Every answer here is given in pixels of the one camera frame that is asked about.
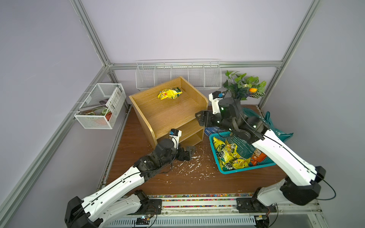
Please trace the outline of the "large green fertilizer bag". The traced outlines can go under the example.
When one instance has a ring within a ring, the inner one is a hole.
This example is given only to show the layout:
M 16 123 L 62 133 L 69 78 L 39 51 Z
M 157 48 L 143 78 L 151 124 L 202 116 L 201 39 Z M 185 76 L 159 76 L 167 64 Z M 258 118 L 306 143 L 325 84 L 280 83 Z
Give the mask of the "large green fertilizer bag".
M 273 125 L 269 111 L 266 112 L 264 116 L 261 116 L 261 115 L 257 114 L 256 112 L 254 112 L 254 110 L 251 110 L 247 107 L 243 107 L 242 110 L 246 117 L 260 117 L 267 124 Z M 252 146 L 251 144 L 247 143 L 246 141 L 240 139 L 238 136 L 236 136 L 234 134 L 230 134 L 230 136 L 225 140 L 225 142 L 227 144 L 236 144 L 237 153 L 243 159 L 251 158 L 251 156 L 254 154 L 254 152 L 256 150 L 256 148 L 254 146 Z

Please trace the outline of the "teal plastic basket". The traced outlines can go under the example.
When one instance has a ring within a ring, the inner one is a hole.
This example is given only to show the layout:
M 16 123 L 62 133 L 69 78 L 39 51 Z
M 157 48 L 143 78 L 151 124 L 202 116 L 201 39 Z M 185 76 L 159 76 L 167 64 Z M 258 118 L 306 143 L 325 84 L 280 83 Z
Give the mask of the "teal plastic basket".
M 266 168 L 266 167 L 270 167 L 270 166 L 274 166 L 275 162 L 273 162 L 269 157 L 268 160 L 265 160 L 261 165 L 257 164 L 256 166 L 253 166 L 252 163 L 250 162 L 249 167 L 245 168 L 245 169 L 239 169 L 239 170 L 235 170 L 232 166 L 232 162 L 226 163 L 226 164 L 222 164 L 222 162 L 220 161 L 220 159 L 217 156 L 217 152 L 213 146 L 213 138 L 217 137 L 218 139 L 222 140 L 223 142 L 225 142 L 225 140 L 230 136 L 230 132 L 224 132 L 224 133 L 217 133 L 217 134 L 212 134 L 209 136 L 209 140 L 210 140 L 210 145 L 213 151 L 213 157 L 215 159 L 215 162 L 218 166 L 219 171 L 222 174 L 233 174 L 233 173 L 238 173 L 238 172 L 243 172 L 243 171 L 250 171 L 250 170 L 255 170 L 255 169 L 260 169 L 260 168 Z M 242 157 L 239 156 L 239 154 L 236 152 L 236 159 L 243 159 Z

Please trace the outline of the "yellow green bag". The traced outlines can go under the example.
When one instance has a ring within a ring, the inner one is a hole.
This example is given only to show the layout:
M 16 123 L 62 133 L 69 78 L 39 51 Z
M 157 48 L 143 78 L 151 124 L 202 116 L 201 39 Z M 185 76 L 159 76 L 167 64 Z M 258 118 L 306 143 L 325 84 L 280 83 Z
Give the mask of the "yellow green bag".
M 222 149 L 226 146 L 226 144 L 225 144 L 225 142 L 218 139 L 217 137 L 214 137 L 213 138 L 213 146 L 214 146 L 216 152 L 221 152 Z
M 222 164 L 226 164 L 236 159 L 236 152 L 237 144 L 226 144 L 224 147 L 221 148 L 220 151 L 217 152 L 217 156 Z

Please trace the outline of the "yellow bag top back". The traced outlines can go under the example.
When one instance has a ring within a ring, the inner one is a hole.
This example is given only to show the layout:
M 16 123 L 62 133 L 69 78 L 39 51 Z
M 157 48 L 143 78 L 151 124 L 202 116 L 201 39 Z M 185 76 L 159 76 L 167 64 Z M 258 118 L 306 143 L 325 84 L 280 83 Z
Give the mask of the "yellow bag top back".
M 159 92 L 157 98 L 160 100 L 164 99 L 176 99 L 182 94 L 182 90 L 178 87 L 163 89 Z

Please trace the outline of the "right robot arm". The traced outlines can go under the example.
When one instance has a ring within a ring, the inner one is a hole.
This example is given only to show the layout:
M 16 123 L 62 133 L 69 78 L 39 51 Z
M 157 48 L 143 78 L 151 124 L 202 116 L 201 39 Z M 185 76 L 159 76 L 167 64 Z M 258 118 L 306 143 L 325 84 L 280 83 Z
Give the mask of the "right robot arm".
M 202 110 L 195 114 L 200 126 L 230 131 L 267 155 L 287 175 L 277 184 L 258 188 L 252 198 L 241 204 L 240 210 L 265 212 L 269 206 L 286 201 L 304 206 L 319 196 L 319 183 L 326 175 L 323 167 L 315 167 L 300 158 L 261 117 L 247 116 L 239 100 L 219 98 L 212 106 L 211 111 Z

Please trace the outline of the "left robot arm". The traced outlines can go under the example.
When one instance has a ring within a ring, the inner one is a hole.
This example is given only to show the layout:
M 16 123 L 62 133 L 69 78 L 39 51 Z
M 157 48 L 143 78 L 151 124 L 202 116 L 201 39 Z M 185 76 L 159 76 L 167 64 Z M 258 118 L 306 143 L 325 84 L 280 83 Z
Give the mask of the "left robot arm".
M 102 228 L 110 222 L 141 208 L 149 210 L 149 198 L 141 191 L 131 190 L 161 173 L 175 160 L 190 161 L 196 151 L 195 146 L 175 147 L 176 140 L 163 139 L 149 154 L 137 160 L 123 175 L 103 189 L 81 199 L 72 198 L 65 214 L 68 228 Z

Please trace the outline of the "green orange fertilizer bag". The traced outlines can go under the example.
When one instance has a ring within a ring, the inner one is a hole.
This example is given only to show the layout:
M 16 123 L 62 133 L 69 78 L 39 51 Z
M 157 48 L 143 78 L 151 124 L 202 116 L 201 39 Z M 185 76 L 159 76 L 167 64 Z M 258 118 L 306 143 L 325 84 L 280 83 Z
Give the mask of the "green orange fertilizer bag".
M 270 126 L 270 129 L 275 133 L 275 135 L 282 142 L 285 143 L 287 140 L 289 140 L 293 136 L 293 133 L 284 133 L 283 131 L 277 129 L 274 126 L 274 123 L 271 119 L 271 113 L 269 111 L 266 112 L 264 120 L 265 120 L 265 123 Z M 253 166 L 256 166 L 257 164 L 261 165 L 265 160 L 268 160 L 268 156 L 265 155 L 260 149 L 256 148 L 255 151 L 253 152 L 253 155 L 251 158 L 252 165 Z

